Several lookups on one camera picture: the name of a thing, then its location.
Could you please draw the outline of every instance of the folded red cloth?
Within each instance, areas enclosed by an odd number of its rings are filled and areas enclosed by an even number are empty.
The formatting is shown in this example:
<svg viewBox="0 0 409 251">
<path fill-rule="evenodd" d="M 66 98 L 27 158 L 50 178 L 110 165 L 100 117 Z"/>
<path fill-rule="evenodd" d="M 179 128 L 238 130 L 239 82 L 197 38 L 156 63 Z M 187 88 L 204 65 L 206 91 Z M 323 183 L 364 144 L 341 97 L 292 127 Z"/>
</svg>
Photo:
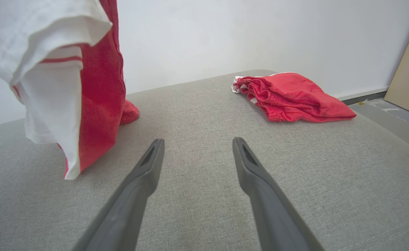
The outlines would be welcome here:
<svg viewBox="0 0 409 251">
<path fill-rule="evenodd" d="M 131 123 L 139 117 L 138 108 L 125 100 L 117 2 L 100 0 L 100 3 L 113 26 L 95 46 L 80 45 L 83 55 L 80 171 L 115 144 L 119 125 Z"/>
<path fill-rule="evenodd" d="M 264 77 L 236 77 L 233 92 L 242 92 L 262 108 L 269 121 L 329 122 L 349 120 L 356 114 L 313 81 L 297 73 Z"/>
</svg>

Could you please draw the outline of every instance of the floor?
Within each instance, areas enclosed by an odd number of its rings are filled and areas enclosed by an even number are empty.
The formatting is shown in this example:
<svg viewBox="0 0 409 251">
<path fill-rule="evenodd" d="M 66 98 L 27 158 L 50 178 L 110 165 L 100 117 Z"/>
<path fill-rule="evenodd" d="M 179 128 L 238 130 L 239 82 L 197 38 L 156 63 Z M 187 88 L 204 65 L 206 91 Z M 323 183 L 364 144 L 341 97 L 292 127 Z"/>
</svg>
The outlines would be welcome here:
<svg viewBox="0 0 409 251">
<path fill-rule="evenodd" d="M 409 144 L 409 111 L 382 98 L 366 100 L 349 107 L 374 121 Z"/>
</svg>

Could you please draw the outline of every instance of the baseboard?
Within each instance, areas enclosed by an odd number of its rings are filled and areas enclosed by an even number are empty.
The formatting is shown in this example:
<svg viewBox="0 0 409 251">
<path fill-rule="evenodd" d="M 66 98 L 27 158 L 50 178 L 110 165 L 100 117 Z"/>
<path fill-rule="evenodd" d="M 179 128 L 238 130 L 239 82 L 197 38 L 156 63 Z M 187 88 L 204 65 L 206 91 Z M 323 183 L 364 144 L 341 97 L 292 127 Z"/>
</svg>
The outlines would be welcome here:
<svg viewBox="0 0 409 251">
<path fill-rule="evenodd" d="M 375 93 L 378 93 L 378 92 L 385 92 L 385 91 L 387 91 L 387 89 L 389 89 L 388 86 L 384 87 L 384 88 L 368 90 L 366 92 L 348 93 L 348 94 L 344 94 L 344 95 L 340 95 L 340 96 L 335 96 L 335 98 L 343 101 L 343 100 L 347 100 L 347 99 L 352 99 L 352 98 L 367 96 L 367 95 L 370 95 L 370 94 L 375 94 Z"/>
</svg>

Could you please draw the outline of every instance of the gray upholstered ottoman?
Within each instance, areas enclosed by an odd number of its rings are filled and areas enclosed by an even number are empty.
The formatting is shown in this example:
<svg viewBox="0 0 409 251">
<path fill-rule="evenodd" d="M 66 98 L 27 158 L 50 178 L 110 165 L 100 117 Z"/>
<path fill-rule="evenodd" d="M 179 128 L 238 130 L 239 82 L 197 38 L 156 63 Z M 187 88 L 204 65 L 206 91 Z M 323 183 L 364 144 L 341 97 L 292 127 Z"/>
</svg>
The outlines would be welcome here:
<svg viewBox="0 0 409 251">
<path fill-rule="evenodd" d="M 232 139 L 243 137 L 326 250 L 409 250 L 409 145 L 370 120 L 268 122 L 233 73 L 128 95 L 141 117 L 75 181 L 56 145 L 0 125 L 0 250 L 69 250 L 155 138 L 166 140 L 138 250 L 258 250 Z"/>
</svg>

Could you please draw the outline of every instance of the red and white towel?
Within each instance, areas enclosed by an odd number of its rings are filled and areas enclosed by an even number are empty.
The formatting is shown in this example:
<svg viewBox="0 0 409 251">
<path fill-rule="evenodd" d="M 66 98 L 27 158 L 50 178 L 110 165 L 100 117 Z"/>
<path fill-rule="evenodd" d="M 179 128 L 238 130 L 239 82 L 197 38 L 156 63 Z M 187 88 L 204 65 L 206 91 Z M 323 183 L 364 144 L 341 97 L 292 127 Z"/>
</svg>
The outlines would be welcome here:
<svg viewBox="0 0 409 251">
<path fill-rule="evenodd" d="M 322 91 L 313 81 L 297 73 L 278 73 L 262 77 L 236 76 L 234 93 L 247 94 L 269 121 L 329 122 L 353 119 L 356 114 L 335 97 Z"/>
<path fill-rule="evenodd" d="M 139 117 L 118 29 L 116 0 L 0 0 L 0 77 L 26 106 L 26 137 L 63 149 L 67 180 Z"/>
</svg>

